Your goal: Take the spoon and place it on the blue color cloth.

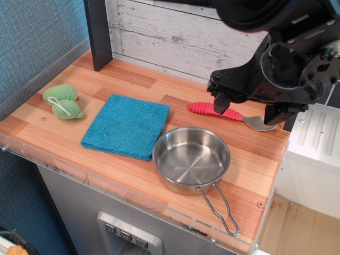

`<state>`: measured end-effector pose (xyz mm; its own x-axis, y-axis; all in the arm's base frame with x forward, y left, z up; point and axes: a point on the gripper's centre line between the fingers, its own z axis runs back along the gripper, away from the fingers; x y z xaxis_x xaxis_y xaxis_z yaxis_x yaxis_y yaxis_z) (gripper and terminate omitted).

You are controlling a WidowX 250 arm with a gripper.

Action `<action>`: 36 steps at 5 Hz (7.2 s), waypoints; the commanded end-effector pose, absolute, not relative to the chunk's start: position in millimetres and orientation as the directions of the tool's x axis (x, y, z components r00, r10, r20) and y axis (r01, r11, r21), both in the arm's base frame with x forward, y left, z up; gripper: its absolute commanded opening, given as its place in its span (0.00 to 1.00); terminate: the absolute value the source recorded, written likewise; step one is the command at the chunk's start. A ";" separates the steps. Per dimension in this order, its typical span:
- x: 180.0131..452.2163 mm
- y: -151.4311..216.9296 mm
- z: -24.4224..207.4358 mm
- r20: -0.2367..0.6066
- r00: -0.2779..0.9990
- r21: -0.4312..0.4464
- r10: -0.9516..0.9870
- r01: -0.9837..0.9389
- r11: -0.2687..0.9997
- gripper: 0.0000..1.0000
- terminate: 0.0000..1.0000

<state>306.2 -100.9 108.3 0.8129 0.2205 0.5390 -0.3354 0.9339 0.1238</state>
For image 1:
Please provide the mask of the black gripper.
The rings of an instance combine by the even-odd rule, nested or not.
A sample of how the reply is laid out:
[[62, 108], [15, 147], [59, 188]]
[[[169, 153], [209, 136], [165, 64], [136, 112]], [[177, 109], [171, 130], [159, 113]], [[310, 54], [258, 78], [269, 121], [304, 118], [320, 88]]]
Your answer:
[[276, 125], [307, 111], [307, 104], [323, 97], [321, 84], [302, 77], [308, 60], [266, 36], [246, 64], [211, 74], [207, 90], [215, 97], [214, 111], [222, 115], [230, 102], [276, 104], [265, 107], [265, 125]]

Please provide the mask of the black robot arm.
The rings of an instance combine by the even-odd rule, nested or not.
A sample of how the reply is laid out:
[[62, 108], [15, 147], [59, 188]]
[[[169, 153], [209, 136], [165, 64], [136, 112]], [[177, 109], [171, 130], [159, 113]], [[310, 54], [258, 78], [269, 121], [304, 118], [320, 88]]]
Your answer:
[[190, 1], [216, 9], [241, 32], [267, 35], [246, 64], [214, 71], [207, 90], [214, 111], [231, 103], [265, 104], [265, 125], [308, 110], [339, 82], [339, 1]]

